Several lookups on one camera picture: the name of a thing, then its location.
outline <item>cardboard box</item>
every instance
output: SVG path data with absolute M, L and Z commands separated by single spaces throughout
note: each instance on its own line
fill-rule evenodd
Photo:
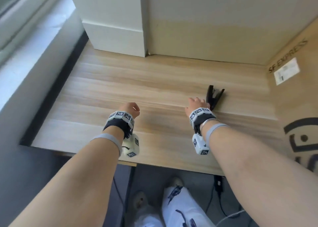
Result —
M 267 79 L 295 161 L 318 174 L 318 19 L 271 60 Z

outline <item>white pants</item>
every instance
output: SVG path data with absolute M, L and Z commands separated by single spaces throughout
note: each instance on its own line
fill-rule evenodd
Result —
M 183 227 L 183 216 L 187 227 L 215 227 L 185 187 L 165 189 L 161 210 L 166 227 Z M 164 227 L 159 214 L 150 205 L 138 210 L 135 219 L 134 227 Z

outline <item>forearm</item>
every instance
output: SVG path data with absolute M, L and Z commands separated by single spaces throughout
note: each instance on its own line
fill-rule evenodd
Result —
M 124 133 L 118 127 L 110 126 L 104 133 L 122 143 Z M 11 226 L 101 226 L 118 156 L 112 141 L 94 139 L 60 169 Z
M 208 122 L 203 136 L 217 123 Z M 217 128 L 209 144 L 237 199 L 260 226 L 317 223 L 318 178 L 313 173 L 229 127 Z

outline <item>gray elastic band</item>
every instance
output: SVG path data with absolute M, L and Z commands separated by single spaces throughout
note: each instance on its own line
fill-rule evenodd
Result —
M 113 135 L 108 134 L 108 133 L 102 133 L 102 134 L 94 137 L 92 140 L 94 140 L 96 138 L 106 138 L 106 139 L 112 141 L 113 143 L 115 143 L 118 147 L 118 150 L 119 150 L 119 156 L 121 156 L 121 153 L 122 153 L 121 144 L 119 143 L 119 141 L 117 140 L 116 137 L 114 137 Z
M 214 131 L 215 129 L 219 128 L 220 126 L 227 126 L 227 127 L 229 127 L 227 124 L 223 124 L 223 123 L 215 124 L 214 126 L 212 126 L 212 127 L 208 130 L 208 132 L 206 133 L 206 135 L 205 135 L 205 142 L 206 142 L 206 145 L 207 145 L 208 147 L 210 147 L 210 145 L 209 145 L 209 139 L 210 139 L 211 134 L 213 133 L 213 131 Z

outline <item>wooden tabletop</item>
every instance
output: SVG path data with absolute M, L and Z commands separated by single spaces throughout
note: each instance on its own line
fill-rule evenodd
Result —
M 222 175 L 211 153 L 197 155 L 184 113 L 188 97 L 224 88 L 218 118 L 287 154 L 264 66 L 153 55 L 146 58 L 93 49 L 90 42 L 66 81 L 32 146 L 77 153 L 100 134 L 110 113 L 136 102 L 134 133 L 140 154 L 120 160 Z

